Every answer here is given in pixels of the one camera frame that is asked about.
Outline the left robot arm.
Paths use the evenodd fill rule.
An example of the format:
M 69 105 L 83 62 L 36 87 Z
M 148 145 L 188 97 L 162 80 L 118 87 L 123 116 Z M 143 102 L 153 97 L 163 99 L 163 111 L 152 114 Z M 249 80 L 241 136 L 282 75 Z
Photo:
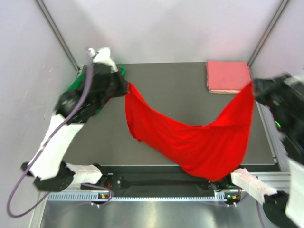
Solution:
M 91 87 L 82 105 L 68 118 L 85 90 L 87 66 L 60 96 L 40 146 L 41 155 L 21 166 L 22 170 L 31 167 L 27 175 L 35 178 L 34 185 L 39 191 L 60 192 L 82 184 L 93 184 L 97 188 L 107 185 L 108 173 L 99 164 L 73 165 L 63 160 L 74 137 L 87 121 L 98 115 L 111 98 L 127 94 L 128 82 L 120 67 L 112 70 L 106 64 L 94 63 L 93 70 Z

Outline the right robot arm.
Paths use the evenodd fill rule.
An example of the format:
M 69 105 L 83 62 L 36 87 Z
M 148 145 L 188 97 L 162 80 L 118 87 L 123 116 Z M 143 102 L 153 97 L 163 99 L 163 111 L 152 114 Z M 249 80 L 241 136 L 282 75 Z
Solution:
M 304 226 L 304 78 L 282 74 L 273 79 L 253 79 L 253 96 L 268 107 L 282 134 L 288 156 L 290 189 L 286 193 L 266 185 L 247 169 L 238 167 L 222 175 L 227 188 L 237 186 L 261 205 L 267 218 L 280 228 Z

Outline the red t shirt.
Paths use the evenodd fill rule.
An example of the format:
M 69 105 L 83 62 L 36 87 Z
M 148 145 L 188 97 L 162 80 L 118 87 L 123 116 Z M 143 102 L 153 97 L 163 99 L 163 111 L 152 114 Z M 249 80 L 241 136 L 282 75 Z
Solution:
M 250 138 L 255 99 L 248 83 L 206 126 L 189 126 L 153 110 L 133 84 L 125 95 L 131 136 L 211 182 L 223 179 L 243 161 Z

